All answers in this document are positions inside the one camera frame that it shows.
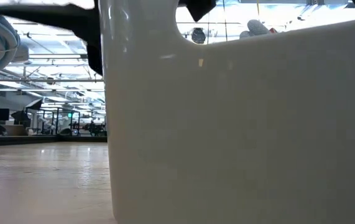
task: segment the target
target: fluorescent light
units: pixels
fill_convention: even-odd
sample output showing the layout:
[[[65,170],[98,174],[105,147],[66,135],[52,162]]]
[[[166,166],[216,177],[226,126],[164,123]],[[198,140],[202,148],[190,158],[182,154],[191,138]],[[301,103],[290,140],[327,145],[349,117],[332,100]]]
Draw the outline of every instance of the fluorescent light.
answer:
[[[89,103],[68,103],[69,105],[87,105]]]
[[[42,105],[43,108],[62,108],[62,105]]]
[[[91,107],[90,106],[87,106],[87,105],[82,105],[82,106],[78,106],[79,108],[81,109],[86,109],[86,110],[90,110]]]
[[[21,91],[53,91],[53,90],[37,89],[37,90],[21,90]]]
[[[59,101],[59,102],[66,102],[66,101],[69,101],[65,98],[62,98],[62,97],[58,97],[58,96],[46,96],[48,99],[50,100],[54,100],[54,101]]]
[[[18,90],[13,90],[13,89],[0,89],[0,91],[18,91]]]
[[[80,54],[35,54],[35,55],[30,55],[30,59],[57,59],[57,58],[62,58],[62,59],[67,59],[67,58],[81,58]]]
[[[45,110],[62,110],[61,108],[44,108]]]
[[[64,91],[64,92],[72,92],[72,91],[86,91],[86,90],[78,90],[78,89],[60,89],[55,91]]]
[[[21,85],[21,84],[15,83],[15,82],[3,82],[3,81],[0,81],[0,85],[13,87],[13,88],[25,88],[24,85]]]

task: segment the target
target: ceiling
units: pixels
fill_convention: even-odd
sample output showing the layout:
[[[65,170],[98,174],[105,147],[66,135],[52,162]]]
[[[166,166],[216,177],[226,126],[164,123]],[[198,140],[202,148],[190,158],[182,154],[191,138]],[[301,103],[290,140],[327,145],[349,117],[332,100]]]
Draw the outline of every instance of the ceiling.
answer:
[[[201,27],[209,34],[206,43],[212,44],[238,39],[239,34],[247,30],[246,24],[251,19],[260,19],[267,28],[274,28],[279,32],[355,19],[355,8],[347,7],[349,0],[323,0],[325,5],[322,6],[309,5],[314,0],[259,0],[259,8],[256,2],[257,0],[219,1],[218,6],[198,23],[193,21],[186,8],[178,8],[176,13],[178,29],[183,36],[191,40],[188,37],[192,30]],[[73,3],[88,9],[94,7],[91,0],[0,0],[0,4],[10,3]],[[103,78],[89,68],[86,47],[79,38],[68,30],[13,18],[7,19],[17,30],[22,43],[28,46],[30,59],[24,63],[10,64],[0,72],[0,80],[24,79],[30,82],[0,82],[0,89],[32,90],[23,93],[33,98],[47,96],[46,100],[53,104],[62,102],[51,100],[49,97],[64,98],[67,102],[84,103],[89,105],[91,110],[103,113]],[[37,81],[49,78],[62,82]],[[42,89],[58,91],[39,91]]]

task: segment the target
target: person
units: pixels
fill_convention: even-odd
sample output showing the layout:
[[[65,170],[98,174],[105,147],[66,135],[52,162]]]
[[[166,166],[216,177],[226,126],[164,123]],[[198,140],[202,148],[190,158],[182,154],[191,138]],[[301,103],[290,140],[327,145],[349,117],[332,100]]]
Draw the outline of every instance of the person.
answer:
[[[93,137],[93,132],[94,132],[95,128],[96,128],[95,122],[93,120],[91,120],[91,123],[89,125],[89,132],[90,132],[90,136],[92,136],[92,137]]]
[[[74,122],[73,124],[72,124],[72,129],[78,129],[78,122]]]

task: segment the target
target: ceiling light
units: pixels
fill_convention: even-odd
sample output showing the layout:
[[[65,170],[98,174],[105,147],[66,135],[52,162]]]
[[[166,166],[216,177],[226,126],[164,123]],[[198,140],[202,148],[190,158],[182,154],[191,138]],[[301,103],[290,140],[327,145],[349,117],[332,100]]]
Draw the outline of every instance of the ceiling light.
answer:
[[[81,58],[80,54],[34,54],[29,56],[30,59],[74,59],[74,58]]]
[[[62,105],[42,105],[42,108],[62,108]]]
[[[78,106],[78,107],[81,108],[81,109],[86,109],[86,110],[90,110],[91,109],[91,107],[87,106],[87,105]]]
[[[44,108],[45,110],[62,110],[61,108]]]
[[[91,112],[90,110],[74,110],[74,111],[77,111],[77,112]]]
[[[37,89],[37,90],[21,90],[21,91],[53,91],[53,90]]]
[[[0,85],[8,86],[8,87],[13,87],[13,88],[26,88],[24,85],[14,83],[14,82],[3,82],[0,81]]]
[[[54,101],[59,101],[59,102],[66,102],[66,101],[69,101],[65,98],[62,98],[62,97],[58,97],[58,96],[46,96],[48,99],[50,100],[54,100]]]
[[[60,89],[55,91],[64,91],[64,92],[73,92],[73,91],[86,91],[86,90],[79,90],[79,89]]]
[[[18,90],[13,90],[13,89],[0,89],[0,91],[18,91]]]
[[[88,103],[68,103],[69,105],[87,105]]]

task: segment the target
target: wooden table surface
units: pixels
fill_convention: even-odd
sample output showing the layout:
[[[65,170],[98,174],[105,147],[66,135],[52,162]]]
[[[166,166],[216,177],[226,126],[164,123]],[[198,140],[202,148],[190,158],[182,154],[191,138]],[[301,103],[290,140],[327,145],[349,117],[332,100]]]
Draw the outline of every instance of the wooden table surface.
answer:
[[[1,146],[3,223],[114,223],[106,143]]]

